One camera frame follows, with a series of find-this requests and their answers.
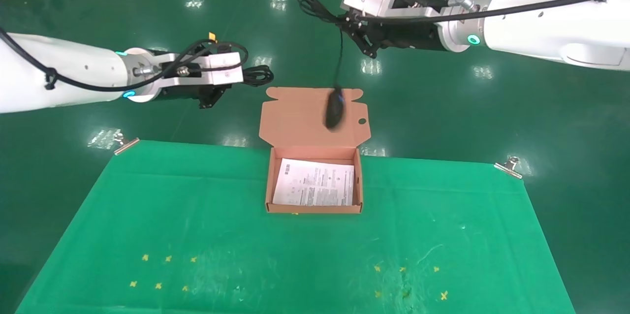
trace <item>metal clip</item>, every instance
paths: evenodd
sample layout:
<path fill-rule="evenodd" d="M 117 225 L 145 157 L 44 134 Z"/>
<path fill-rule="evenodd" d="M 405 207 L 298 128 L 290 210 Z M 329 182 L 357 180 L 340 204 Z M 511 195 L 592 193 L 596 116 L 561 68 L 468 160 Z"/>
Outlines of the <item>metal clip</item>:
<path fill-rule="evenodd" d="M 517 173 L 516 171 L 514 171 L 514 168 L 516 167 L 516 164 L 518 164 L 518 158 L 517 157 L 509 157 L 508 161 L 505 162 L 505 164 L 495 163 L 495 168 L 497 168 L 498 170 L 503 171 L 504 173 L 508 173 L 508 174 L 512 175 L 513 177 L 515 177 L 517 179 L 522 179 L 523 175 L 520 175 L 520 173 Z"/>
<path fill-rule="evenodd" d="M 133 138 L 131 141 L 129 141 L 128 139 L 124 137 L 122 133 L 118 132 L 114 136 L 114 141 L 120 144 L 120 148 L 114 151 L 114 155 L 120 155 L 120 153 L 128 150 L 133 145 L 138 143 L 140 141 L 140 138 Z"/>

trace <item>green tablecloth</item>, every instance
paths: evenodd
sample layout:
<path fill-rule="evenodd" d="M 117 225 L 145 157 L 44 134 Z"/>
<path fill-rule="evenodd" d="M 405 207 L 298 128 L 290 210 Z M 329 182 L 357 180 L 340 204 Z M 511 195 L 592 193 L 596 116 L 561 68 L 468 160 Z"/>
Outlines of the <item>green tablecloth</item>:
<path fill-rule="evenodd" d="M 113 157 L 18 313 L 574 313 L 522 181 L 492 165 L 362 157 L 362 214 L 281 215 L 268 156 Z"/>

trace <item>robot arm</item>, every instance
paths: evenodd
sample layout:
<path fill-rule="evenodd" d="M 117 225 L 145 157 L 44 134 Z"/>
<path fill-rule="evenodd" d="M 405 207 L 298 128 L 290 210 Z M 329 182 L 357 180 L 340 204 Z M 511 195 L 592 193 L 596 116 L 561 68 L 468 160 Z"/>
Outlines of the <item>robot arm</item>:
<path fill-rule="evenodd" d="M 44 67 L 53 67 L 58 74 L 83 85 L 113 89 L 95 91 L 63 81 L 51 84 L 45 72 L 0 40 L 0 113 L 111 101 L 122 96 L 135 102 L 195 98 L 200 108 L 211 108 L 234 83 L 257 87 L 274 78 L 265 65 L 243 69 L 239 52 L 232 48 L 245 51 L 243 62 L 247 51 L 236 43 L 218 44 L 214 54 L 203 45 L 193 46 L 182 55 L 140 48 L 113 52 L 32 34 L 8 35 Z M 175 60 L 177 67 L 169 67 Z M 158 74 L 162 77 L 144 85 Z M 124 89 L 130 85 L 142 86 Z"/>
<path fill-rule="evenodd" d="M 459 53 L 486 46 L 559 63 L 630 70 L 628 4 L 630 0 L 343 0 L 346 13 L 336 25 L 371 58 L 387 47 Z"/>

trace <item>cardboard box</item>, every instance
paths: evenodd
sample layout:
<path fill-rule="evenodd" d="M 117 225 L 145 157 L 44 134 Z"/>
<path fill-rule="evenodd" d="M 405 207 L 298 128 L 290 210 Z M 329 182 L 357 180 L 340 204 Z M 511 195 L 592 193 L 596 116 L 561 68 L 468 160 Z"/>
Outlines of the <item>cardboard box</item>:
<path fill-rule="evenodd" d="M 326 100 L 331 89 L 267 88 L 274 101 L 263 103 L 259 135 L 272 144 L 265 205 L 271 213 L 361 213 L 363 173 L 358 146 L 370 136 L 367 105 L 354 100 L 359 89 L 344 89 L 345 114 L 331 132 L 324 126 Z M 274 191 L 282 158 L 355 166 L 351 206 L 292 206 L 274 204 Z"/>

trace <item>instruction paper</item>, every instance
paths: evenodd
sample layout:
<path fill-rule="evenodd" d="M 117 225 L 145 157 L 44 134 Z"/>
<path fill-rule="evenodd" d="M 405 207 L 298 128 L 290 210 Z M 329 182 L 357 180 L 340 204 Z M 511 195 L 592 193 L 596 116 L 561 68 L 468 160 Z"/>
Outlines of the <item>instruction paper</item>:
<path fill-rule="evenodd" d="M 275 204 L 295 206 L 350 206 L 354 165 L 282 159 Z"/>

